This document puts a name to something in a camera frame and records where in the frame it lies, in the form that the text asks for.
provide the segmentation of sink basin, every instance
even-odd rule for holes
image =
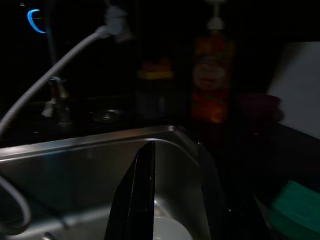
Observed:
[[[32,224],[15,240],[103,240],[115,190],[136,152],[155,141],[156,217],[209,240],[197,145],[175,126],[123,130],[0,149],[0,173],[26,197]],[[21,219],[0,191],[0,220]]]

